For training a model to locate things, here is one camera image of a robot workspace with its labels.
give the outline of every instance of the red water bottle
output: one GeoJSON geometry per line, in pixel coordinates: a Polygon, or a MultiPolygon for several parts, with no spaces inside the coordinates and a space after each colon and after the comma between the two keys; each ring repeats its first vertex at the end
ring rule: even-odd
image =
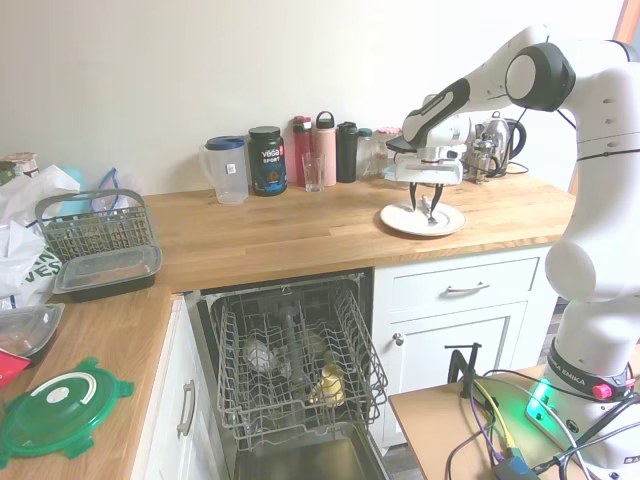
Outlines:
{"type": "Polygon", "coordinates": [[[293,119],[293,142],[296,155],[296,183],[304,187],[302,156],[311,152],[311,118],[298,115],[293,119]]]}

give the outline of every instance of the white plate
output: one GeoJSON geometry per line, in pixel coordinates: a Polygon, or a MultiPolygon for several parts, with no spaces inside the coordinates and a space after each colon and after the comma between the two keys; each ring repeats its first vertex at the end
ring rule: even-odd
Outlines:
{"type": "Polygon", "coordinates": [[[380,218],[386,225],[412,235],[440,237],[457,232],[464,227],[464,215],[446,203],[438,203],[433,217],[438,223],[429,225],[426,209],[420,201],[415,212],[409,202],[387,205],[380,212],[380,218]]]}

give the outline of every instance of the dishwasher basket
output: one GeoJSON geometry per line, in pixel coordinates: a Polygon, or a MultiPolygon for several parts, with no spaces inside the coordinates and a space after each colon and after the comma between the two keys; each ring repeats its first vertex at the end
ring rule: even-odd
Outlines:
{"type": "Polygon", "coordinates": [[[317,282],[224,299],[218,409],[238,450],[326,432],[339,422],[369,425],[379,418],[388,382],[348,283],[317,282]],[[268,297],[295,306],[292,330],[282,315],[261,308],[268,297]],[[266,347],[261,351],[266,368],[247,361],[247,346],[256,342],[266,347]],[[302,376],[292,372],[294,357],[302,376]],[[327,363],[339,372],[339,401],[319,387],[327,363]]]}
{"type": "Polygon", "coordinates": [[[133,190],[117,188],[57,195],[40,200],[35,213],[45,240],[62,263],[92,253],[155,244],[147,207],[133,190]],[[45,210],[55,203],[90,202],[110,196],[130,197],[138,205],[43,218],[45,210]]]}

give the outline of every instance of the drawer handle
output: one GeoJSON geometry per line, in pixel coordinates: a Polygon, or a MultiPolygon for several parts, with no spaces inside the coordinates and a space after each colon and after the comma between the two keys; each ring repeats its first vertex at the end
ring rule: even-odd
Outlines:
{"type": "Polygon", "coordinates": [[[191,380],[189,383],[186,383],[182,387],[184,389],[184,400],[182,402],[182,413],[180,413],[180,422],[184,418],[184,411],[187,407],[187,393],[191,392],[191,405],[189,405],[189,413],[187,414],[187,420],[183,423],[178,424],[178,438],[180,435],[184,435],[185,437],[189,435],[189,430],[191,430],[191,424],[193,423],[193,414],[196,411],[196,382],[191,380]]]}
{"type": "Polygon", "coordinates": [[[485,288],[489,288],[491,286],[490,283],[478,283],[478,285],[476,285],[475,287],[468,287],[468,288],[453,288],[451,286],[447,287],[447,289],[445,290],[445,293],[475,293],[475,292],[479,292],[480,290],[484,290],[485,288]]]}
{"type": "Polygon", "coordinates": [[[398,345],[399,347],[401,347],[404,343],[404,336],[401,333],[394,333],[393,337],[391,338],[393,338],[393,340],[396,342],[396,345],[398,345]]]}

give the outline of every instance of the red button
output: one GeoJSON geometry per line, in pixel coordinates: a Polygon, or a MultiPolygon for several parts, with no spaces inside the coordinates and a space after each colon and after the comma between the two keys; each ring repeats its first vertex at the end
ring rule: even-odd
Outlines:
{"type": "Polygon", "coordinates": [[[592,391],[595,397],[599,400],[606,400],[607,398],[613,397],[613,390],[611,390],[611,387],[606,383],[596,385],[593,387],[592,391]]]}

